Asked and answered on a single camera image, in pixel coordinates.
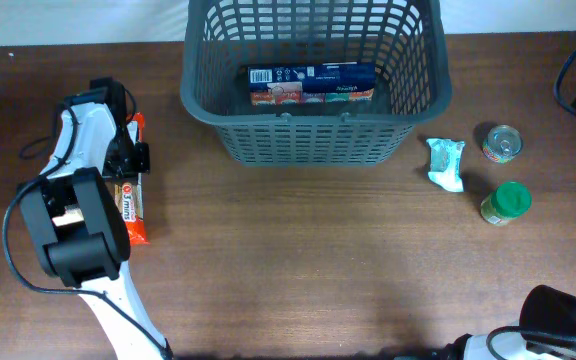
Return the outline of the San Remo spaghetti packet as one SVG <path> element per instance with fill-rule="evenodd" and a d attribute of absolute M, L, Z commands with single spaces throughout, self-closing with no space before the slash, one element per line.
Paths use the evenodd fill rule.
<path fill-rule="evenodd" d="M 134 146 L 143 145 L 145 118 L 138 112 L 127 124 L 128 133 Z M 126 225 L 132 246 L 149 245 L 144 221 L 142 193 L 142 173 L 124 179 L 114 185 L 115 204 Z"/>

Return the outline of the dark blue cardboard box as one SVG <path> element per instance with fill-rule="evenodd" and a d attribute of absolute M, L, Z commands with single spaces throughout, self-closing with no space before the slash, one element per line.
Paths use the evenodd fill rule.
<path fill-rule="evenodd" d="M 345 62 L 263 65 L 248 69 L 253 106 L 371 101 L 375 66 Z"/>

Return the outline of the light green packet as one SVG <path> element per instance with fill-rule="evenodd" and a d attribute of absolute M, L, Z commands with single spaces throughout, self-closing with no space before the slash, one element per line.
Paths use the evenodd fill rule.
<path fill-rule="evenodd" d="M 465 142 L 443 138 L 428 138 L 426 142 L 430 148 L 429 180 L 448 192 L 463 192 L 460 162 Z"/>

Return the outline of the small tin can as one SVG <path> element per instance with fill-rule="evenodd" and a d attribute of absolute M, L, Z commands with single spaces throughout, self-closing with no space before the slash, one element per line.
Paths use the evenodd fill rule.
<path fill-rule="evenodd" d="M 522 150 L 523 140 L 520 133 L 508 125 L 492 128 L 482 144 L 484 155 L 495 163 L 508 163 Z"/>

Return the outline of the green lid glass jar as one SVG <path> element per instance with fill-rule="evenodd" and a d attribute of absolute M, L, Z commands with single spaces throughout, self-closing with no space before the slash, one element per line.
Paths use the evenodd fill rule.
<path fill-rule="evenodd" d="M 482 218 L 495 226 L 504 226 L 524 215 L 532 205 L 532 195 L 519 182 L 506 182 L 492 191 L 481 203 Z"/>

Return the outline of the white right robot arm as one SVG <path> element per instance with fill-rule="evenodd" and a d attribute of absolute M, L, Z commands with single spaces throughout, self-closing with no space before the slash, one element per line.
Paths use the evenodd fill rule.
<path fill-rule="evenodd" d="M 137 283 L 175 353 L 338 358 L 462 334 L 576 353 L 576 140 L 515 164 L 467 149 L 465 189 L 425 139 L 369 167 L 245 167 L 213 141 L 158 144 Z"/>

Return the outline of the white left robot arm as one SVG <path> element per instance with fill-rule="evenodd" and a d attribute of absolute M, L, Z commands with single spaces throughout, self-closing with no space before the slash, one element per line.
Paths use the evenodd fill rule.
<path fill-rule="evenodd" d="M 20 209 L 43 271 L 60 289 L 17 280 L 37 293 L 80 297 L 99 321 L 119 359 L 170 359 L 168 340 L 150 320 L 130 274 L 131 226 L 141 175 L 150 171 L 143 117 L 132 94 L 111 78 L 57 107 L 53 154 L 40 174 L 19 186 Z"/>

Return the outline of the grey plastic mesh basket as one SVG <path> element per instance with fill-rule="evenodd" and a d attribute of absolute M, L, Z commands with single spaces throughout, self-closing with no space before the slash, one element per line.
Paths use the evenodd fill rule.
<path fill-rule="evenodd" d="M 372 165 L 448 107 L 438 0 L 188 7 L 181 99 L 246 165 Z"/>

